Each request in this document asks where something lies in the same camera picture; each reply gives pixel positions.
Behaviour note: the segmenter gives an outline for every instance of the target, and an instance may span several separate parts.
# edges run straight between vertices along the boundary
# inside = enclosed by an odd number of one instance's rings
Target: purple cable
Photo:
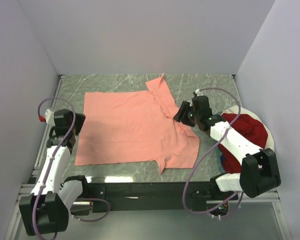
[[[99,220],[101,220],[101,219],[104,219],[104,218],[108,215],[108,213],[110,212],[110,210],[111,210],[110,203],[109,203],[108,201],[104,200],[104,199],[100,199],[100,198],[85,198],[85,199],[82,199],[82,200],[83,200],[83,201],[84,201],[84,200],[88,200],[88,201],[99,201],[99,202],[103,202],[103,203],[105,203],[105,204],[107,205],[108,209],[107,209],[106,213],[105,213],[103,216],[101,216],[101,217],[99,217],[99,218],[96,218],[96,219],[91,219],[91,220],[90,220],[90,219],[82,219],[82,218],[79,218],[79,217],[77,217],[77,216],[74,216],[75,219],[77,219],[77,220],[79,220],[79,221],[81,221],[81,222],[93,223],[93,222],[99,221]]]
[[[45,100],[43,100],[42,102],[39,103],[39,106],[38,106],[38,110],[37,110],[37,113],[38,113],[38,116],[40,117],[40,108],[42,106],[42,104],[44,104],[46,101],[49,101],[49,100],[54,100],[54,99],[58,99],[58,100],[62,100],[64,102],[66,102],[67,104],[69,104],[69,106],[71,107],[71,110],[73,112],[73,119],[72,119],[72,123],[70,125],[70,128],[69,130],[66,132],[66,134],[63,136],[62,140],[59,142],[59,144],[56,146],[55,150],[53,151],[52,155],[51,155],[51,158],[49,160],[49,165],[46,169],[46,172],[44,174],[44,177],[43,177],[43,181],[41,183],[41,186],[40,186],[40,189],[39,189],[39,192],[38,192],[38,195],[36,196],[35,198],[35,201],[34,201],[34,205],[33,205],[33,209],[32,209],[32,225],[33,225],[33,230],[36,234],[36,236],[40,239],[40,240],[46,240],[39,232],[38,230],[38,226],[37,226],[37,207],[38,207],[38,203],[39,203],[39,199],[40,199],[40,196],[42,194],[42,192],[44,191],[44,186],[46,185],[46,182],[47,182],[47,179],[48,179],[48,176],[49,176],[49,173],[50,173],[50,170],[51,170],[51,167],[52,167],[52,163],[55,159],[55,156],[58,152],[58,150],[60,149],[61,145],[64,143],[65,139],[69,136],[70,132],[72,131],[72,129],[74,128],[75,126],[75,122],[76,122],[76,112],[75,112],[75,108],[74,106],[67,100],[63,99],[63,98],[60,98],[60,97],[49,97],[49,98],[46,98]],[[51,240],[55,240],[56,237],[57,237],[57,232],[54,234],[53,238]]]
[[[222,89],[222,88],[219,88],[219,87],[207,87],[207,88],[202,88],[202,89],[200,89],[200,92],[201,91],[205,91],[205,90],[219,90],[219,91],[223,91],[223,92],[225,92],[225,93],[227,93],[227,94],[229,94],[234,100],[235,100],[235,102],[236,102],[236,104],[238,105],[238,113],[237,113],[237,115],[235,116],[235,118],[229,123],[229,125],[231,126],[238,118],[239,118],[239,116],[240,116],[240,113],[241,113],[241,107],[240,107],[240,102],[236,99],[236,97],[232,94],[232,93],[230,93],[230,92],[228,92],[227,90],[224,90],[224,89]],[[199,214],[208,214],[208,213],[210,213],[210,212],[212,212],[212,211],[214,211],[214,210],[216,210],[218,207],[220,207],[220,206],[222,206],[223,204],[225,204],[226,202],[228,202],[229,200],[231,200],[233,197],[235,197],[237,194],[238,194],[238,192],[235,192],[234,194],[232,194],[231,196],[229,196],[227,199],[225,199],[223,202],[221,202],[221,203],[219,203],[218,205],[216,205],[216,206],[214,206],[214,207],[212,207],[212,208],[210,208],[210,209],[208,209],[208,210],[205,210],[205,211],[192,211],[191,209],[189,209],[188,207],[187,207],[187,204],[186,204],[186,193],[187,193],[187,189],[188,189],[188,186],[189,186],[189,183],[190,183],[190,180],[191,180],[191,178],[193,177],[193,175],[194,175],[194,173],[195,173],[195,171],[196,171],[196,169],[198,168],[198,166],[199,166],[199,164],[203,161],[203,159],[213,150],[213,149],[215,149],[224,139],[225,139],[225,137],[227,136],[227,134],[228,134],[228,131],[229,131],[229,128],[227,128],[226,130],[225,130],[225,133],[223,134],[223,136],[221,137],[221,139],[218,141],[218,142],[216,142],[202,157],[201,157],[201,159],[199,160],[199,162],[198,163],[196,163],[195,164],[195,166],[192,168],[192,171],[191,171],[191,173],[190,173],[190,175],[189,175],[189,178],[187,179],[187,181],[185,182],[185,185],[184,185],[184,189],[183,189],[183,193],[182,193],[182,204],[183,204],[183,207],[184,207],[184,209],[185,210],[187,210],[189,213],[191,213],[191,214],[196,214],[196,215],[199,215]]]

